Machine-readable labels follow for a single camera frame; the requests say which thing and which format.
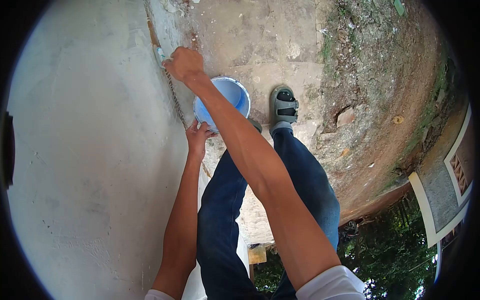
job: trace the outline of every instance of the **hand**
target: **hand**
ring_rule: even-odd
[[[205,156],[205,141],[218,135],[208,130],[207,122],[203,122],[199,129],[197,129],[197,126],[198,121],[195,119],[185,132],[188,141],[188,155],[202,161]]]
[[[178,47],[162,65],[172,76],[185,83],[186,79],[204,73],[204,58],[195,50]]]

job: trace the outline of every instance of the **finger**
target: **finger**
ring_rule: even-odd
[[[208,124],[207,122],[202,122],[202,125],[200,125],[200,128],[198,129],[201,132],[205,132],[208,130]]]
[[[174,58],[174,57],[175,57],[175,55],[177,54],[177,50],[178,50],[179,48],[181,48],[181,47],[177,47],[177,48],[175,49],[175,51],[173,51],[172,54],[170,54],[170,57],[171,57],[171,58]]]
[[[197,118],[195,118],[195,119],[193,119],[193,122],[190,125],[190,128],[197,130],[197,126],[198,126],[198,120],[197,120]]]
[[[217,136],[218,136],[218,134],[216,134],[216,133],[213,132],[213,131],[210,131],[210,130],[209,130],[209,131],[205,132],[205,137],[206,137],[206,138],[217,137]]]
[[[167,59],[167,60],[162,61],[162,66],[165,69],[167,69],[167,71],[170,71],[170,69],[172,67],[172,64],[173,64],[173,61],[171,59]]]

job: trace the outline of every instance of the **leg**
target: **leg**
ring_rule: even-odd
[[[235,219],[246,188],[247,182],[225,151],[198,212],[197,260],[209,300],[264,299],[237,255],[239,227]]]
[[[295,190],[336,249],[340,205],[324,169],[307,147],[293,136],[288,122],[279,122],[270,132],[274,149],[285,164]],[[295,289],[285,271],[272,299],[296,299]]]

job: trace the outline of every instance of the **person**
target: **person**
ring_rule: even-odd
[[[204,73],[203,57],[179,47],[164,67],[199,96],[227,150],[202,196],[197,213],[205,141],[215,134],[198,121],[186,131],[188,155],[164,236],[163,258],[146,300],[180,300],[190,272],[201,268],[209,300],[266,299],[236,254],[235,219],[247,183],[265,208],[285,271],[272,299],[365,299],[365,284],[336,254],[340,207],[322,166],[293,135],[298,101],[281,86],[272,93],[274,148]]]

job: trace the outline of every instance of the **blue paint bucket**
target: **blue paint bucket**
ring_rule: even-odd
[[[238,81],[230,77],[212,78],[213,85],[222,93],[222,95],[246,118],[250,114],[250,95],[247,89]],[[199,97],[195,96],[193,101],[193,113],[199,123],[207,122],[211,126],[210,130],[218,133],[218,129],[213,122],[207,108]]]

